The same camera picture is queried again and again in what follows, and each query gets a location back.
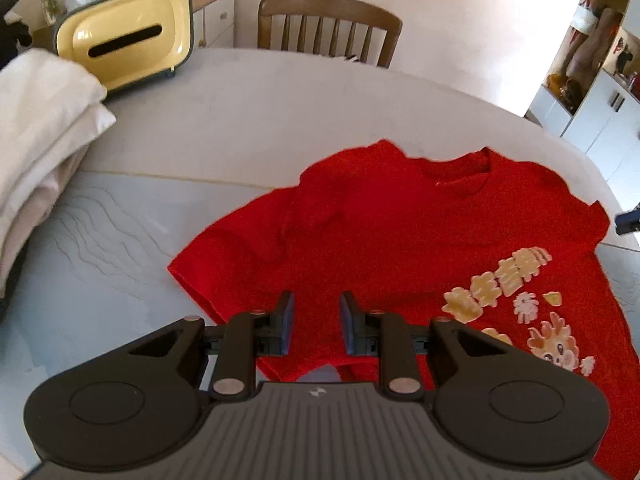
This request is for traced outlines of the red printed t-shirt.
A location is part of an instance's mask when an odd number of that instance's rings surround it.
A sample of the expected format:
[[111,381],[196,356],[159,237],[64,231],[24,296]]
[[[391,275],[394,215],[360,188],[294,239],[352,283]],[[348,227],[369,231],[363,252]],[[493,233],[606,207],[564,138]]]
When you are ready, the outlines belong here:
[[339,152],[233,211],[192,240],[170,274],[215,322],[295,298],[290,352],[258,365],[274,382],[333,366],[372,382],[349,356],[342,292],[363,310],[425,325],[446,315],[584,376],[608,399],[597,465],[639,470],[639,359],[596,255],[610,219],[534,162],[483,148],[448,162],[387,141]]

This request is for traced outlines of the folded white clothes stack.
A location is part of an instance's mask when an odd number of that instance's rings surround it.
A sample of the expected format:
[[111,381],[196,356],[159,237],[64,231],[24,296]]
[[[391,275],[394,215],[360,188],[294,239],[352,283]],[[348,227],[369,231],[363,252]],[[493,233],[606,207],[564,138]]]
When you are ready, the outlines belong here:
[[30,49],[1,71],[1,292],[88,146],[116,122],[81,65]]

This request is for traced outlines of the pink striped cloth on chair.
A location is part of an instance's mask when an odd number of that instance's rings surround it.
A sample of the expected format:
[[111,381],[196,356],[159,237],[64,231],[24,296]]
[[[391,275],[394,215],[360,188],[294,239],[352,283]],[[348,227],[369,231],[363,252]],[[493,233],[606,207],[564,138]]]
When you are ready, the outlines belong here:
[[330,57],[330,59],[332,61],[345,62],[345,63],[367,64],[367,61],[364,58],[360,58],[360,56],[356,54],[334,56],[333,58]]

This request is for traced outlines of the wooden dining chair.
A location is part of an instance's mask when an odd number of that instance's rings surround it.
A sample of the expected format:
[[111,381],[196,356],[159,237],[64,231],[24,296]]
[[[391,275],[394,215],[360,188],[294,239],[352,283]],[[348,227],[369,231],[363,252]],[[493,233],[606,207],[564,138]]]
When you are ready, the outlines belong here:
[[359,0],[262,0],[257,47],[312,55],[356,54],[369,62],[374,35],[382,44],[373,64],[387,68],[402,31],[390,11]]

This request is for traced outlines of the yellow tissue box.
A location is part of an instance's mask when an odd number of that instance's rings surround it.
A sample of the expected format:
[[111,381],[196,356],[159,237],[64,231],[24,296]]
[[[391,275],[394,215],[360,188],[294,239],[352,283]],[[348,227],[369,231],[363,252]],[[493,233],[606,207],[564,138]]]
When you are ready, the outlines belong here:
[[110,93],[172,76],[193,45],[192,0],[99,0],[60,18],[52,39]]

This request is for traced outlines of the white drawer sideboard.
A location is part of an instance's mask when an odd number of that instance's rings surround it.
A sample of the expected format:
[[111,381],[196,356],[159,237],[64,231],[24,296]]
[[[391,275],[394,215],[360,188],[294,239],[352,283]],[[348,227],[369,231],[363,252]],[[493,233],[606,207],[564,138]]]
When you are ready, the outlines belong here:
[[235,0],[192,0],[194,47],[234,47]]

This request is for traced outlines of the white cabinet wall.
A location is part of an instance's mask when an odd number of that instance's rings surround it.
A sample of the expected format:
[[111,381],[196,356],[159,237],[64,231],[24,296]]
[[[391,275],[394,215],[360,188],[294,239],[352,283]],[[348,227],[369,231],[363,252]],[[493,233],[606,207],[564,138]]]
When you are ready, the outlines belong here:
[[599,169],[623,210],[639,203],[639,0],[579,0],[525,114]]

